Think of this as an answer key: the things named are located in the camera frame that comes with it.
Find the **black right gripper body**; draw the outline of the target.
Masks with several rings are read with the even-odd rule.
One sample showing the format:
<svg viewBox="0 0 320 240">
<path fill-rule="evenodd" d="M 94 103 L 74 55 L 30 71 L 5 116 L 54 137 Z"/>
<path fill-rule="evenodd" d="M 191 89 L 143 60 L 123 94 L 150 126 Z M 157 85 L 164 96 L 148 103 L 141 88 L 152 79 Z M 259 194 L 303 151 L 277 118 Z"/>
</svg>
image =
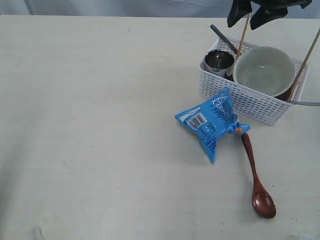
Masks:
<svg viewBox="0 0 320 240">
<path fill-rule="evenodd" d="M 312 3 L 312 0 L 252 0 L 252 2 L 266 9 L 282 9 L 293 6 L 300 6 L 304 9 Z"/>
</svg>

